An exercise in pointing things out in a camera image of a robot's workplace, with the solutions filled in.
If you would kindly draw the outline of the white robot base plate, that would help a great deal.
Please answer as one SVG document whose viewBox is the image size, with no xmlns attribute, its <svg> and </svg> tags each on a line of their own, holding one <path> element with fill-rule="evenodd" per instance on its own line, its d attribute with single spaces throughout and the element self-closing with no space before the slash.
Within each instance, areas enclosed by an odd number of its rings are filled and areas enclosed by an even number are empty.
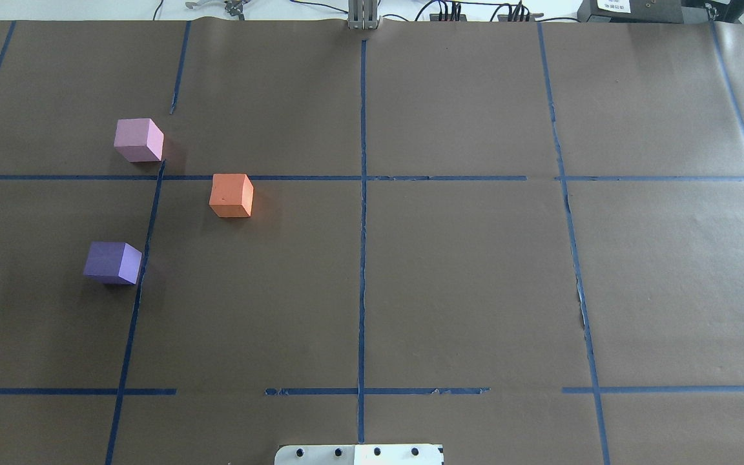
<svg viewBox="0 0 744 465">
<path fill-rule="evenodd" d="M 439 444 L 326 444 L 278 448 L 274 464 L 444 464 Z"/>
</svg>

